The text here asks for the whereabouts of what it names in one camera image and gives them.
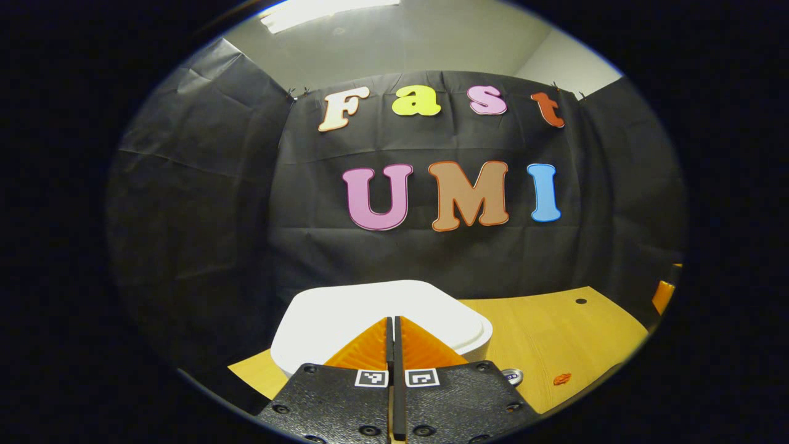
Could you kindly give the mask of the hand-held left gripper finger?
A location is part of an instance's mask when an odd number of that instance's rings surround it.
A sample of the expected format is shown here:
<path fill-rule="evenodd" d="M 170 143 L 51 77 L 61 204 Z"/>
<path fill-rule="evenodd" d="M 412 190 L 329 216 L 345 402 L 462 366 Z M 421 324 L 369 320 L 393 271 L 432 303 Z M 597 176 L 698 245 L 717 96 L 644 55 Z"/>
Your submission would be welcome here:
<path fill-rule="evenodd" d="M 312 443 L 389 443 L 393 320 L 383 318 L 324 364 L 303 363 L 257 419 Z"/>
<path fill-rule="evenodd" d="M 409 318 L 393 322 L 392 433 L 407 443 L 488 443 L 540 414 L 490 360 L 469 361 Z"/>

